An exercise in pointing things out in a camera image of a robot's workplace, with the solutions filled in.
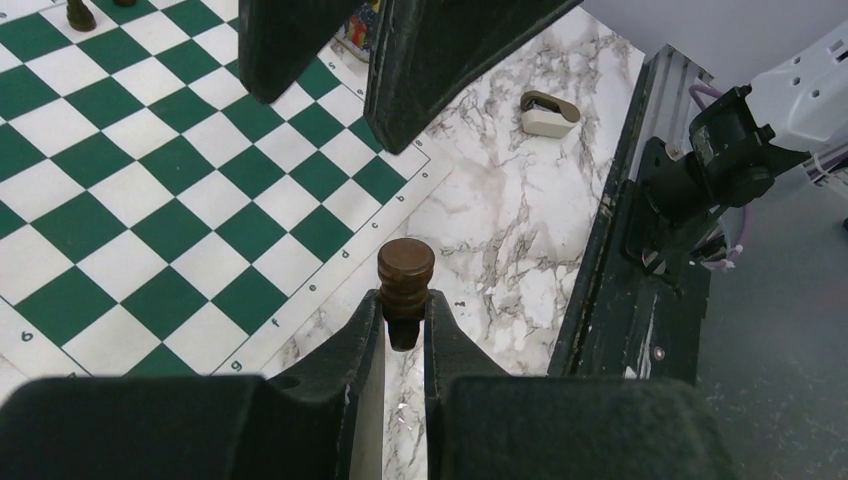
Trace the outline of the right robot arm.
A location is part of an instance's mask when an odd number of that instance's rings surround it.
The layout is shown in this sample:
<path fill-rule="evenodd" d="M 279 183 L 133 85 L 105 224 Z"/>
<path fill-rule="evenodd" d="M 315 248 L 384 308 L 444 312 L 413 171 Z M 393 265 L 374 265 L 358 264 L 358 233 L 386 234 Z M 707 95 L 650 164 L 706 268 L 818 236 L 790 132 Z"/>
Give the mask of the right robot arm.
<path fill-rule="evenodd" d="M 472 81 L 574 8 L 571 1 L 385 1 L 370 48 L 364 115 L 405 150 Z M 358 9 L 355 1 L 243 1 L 242 84 L 271 104 Z M 734 87 L 691 122 L 691 151 L 637 184 L 629 255 L 672 276 L 718 216 L 762 196 L 847 125 L 847 26 Z"/>

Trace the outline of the dark brown chess piece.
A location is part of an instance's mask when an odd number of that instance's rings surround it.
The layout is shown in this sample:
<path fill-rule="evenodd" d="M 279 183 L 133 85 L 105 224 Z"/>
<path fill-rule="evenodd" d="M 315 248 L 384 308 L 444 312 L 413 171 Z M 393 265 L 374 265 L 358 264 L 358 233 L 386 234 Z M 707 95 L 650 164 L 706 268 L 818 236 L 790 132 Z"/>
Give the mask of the dark brown chess piece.
<path fill-rule="evenodd" d="M 411 351 L 417 343 L 434 267 L 433 250 L 418 239 L 397 238 L 378 251 L 378 296 L 394 351 Z"/>

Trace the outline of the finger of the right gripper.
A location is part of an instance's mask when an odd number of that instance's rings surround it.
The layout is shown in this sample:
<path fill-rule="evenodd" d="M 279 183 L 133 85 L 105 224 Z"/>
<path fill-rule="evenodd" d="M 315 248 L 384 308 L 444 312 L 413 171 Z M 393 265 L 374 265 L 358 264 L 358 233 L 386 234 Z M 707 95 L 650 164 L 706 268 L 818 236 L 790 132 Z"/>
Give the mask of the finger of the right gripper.
<path fill-rule="evenodd" d="M 407 0 L 381 5 L 365 118 L 405 150 L 470 83 L 577 7 L 566 0 Z"/>
<path fill-rule="evenodd" d="M 238 67 L 245 89 L 274 103 L 354 12 L 358 0 L 240 0 Z"/>

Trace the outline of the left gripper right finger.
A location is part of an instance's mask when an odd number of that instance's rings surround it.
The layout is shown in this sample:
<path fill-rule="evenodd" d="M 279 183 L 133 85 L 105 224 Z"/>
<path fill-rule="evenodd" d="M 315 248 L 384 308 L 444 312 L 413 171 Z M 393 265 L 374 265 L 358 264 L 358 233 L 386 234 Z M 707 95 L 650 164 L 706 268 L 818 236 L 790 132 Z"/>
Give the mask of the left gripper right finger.
<path fill-rule="evenodd" d="M 433 290 L 423 325 L 432 479 L 732 479 L 696 390 L 677 380 L 513 376 Z"/>

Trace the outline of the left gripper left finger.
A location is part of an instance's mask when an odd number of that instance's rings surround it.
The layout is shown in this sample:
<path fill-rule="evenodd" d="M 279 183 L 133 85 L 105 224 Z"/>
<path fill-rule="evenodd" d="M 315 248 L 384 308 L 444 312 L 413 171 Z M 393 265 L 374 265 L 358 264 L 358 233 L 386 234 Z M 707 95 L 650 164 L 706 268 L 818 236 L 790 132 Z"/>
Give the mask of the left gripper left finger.
<path fill-rule="evenodd" d="M 1 410 L 5 479 L 348 479 L 380 475 L 381 308 L 283 372 L 53 377 Z"/>

